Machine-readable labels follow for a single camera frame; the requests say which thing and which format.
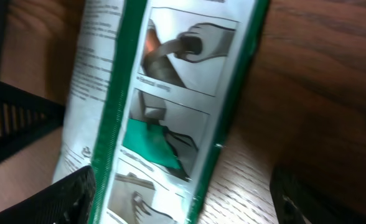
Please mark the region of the green 3M gloves package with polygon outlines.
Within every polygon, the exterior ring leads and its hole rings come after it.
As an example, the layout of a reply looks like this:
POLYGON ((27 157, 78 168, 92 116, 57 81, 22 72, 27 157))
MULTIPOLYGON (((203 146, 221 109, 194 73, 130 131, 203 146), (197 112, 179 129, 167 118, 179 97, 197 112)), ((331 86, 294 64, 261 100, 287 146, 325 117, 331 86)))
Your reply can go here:
POLYGON ((85 3, 54 180, 91 166, 90 223, 195 223, 268 2, 85 3))

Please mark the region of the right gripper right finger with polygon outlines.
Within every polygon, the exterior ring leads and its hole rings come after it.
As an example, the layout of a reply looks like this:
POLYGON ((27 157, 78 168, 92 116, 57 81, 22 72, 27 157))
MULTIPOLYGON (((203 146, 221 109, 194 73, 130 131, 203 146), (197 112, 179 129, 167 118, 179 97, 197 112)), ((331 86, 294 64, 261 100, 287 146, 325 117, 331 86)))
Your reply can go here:
POLYGON ((366 215, 327 197, 281 166, 273 169, 270 192, 279 223, 366 223, 366 215))

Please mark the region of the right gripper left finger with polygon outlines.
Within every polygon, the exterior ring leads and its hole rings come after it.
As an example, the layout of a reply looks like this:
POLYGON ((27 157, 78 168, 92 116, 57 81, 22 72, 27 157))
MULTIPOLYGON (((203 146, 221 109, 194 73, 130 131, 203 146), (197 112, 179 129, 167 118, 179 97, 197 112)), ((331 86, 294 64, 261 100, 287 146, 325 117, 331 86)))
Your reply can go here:
POLYGON ((0 212, 0 224, 87 224, 96 192, 91 166, 0 212))

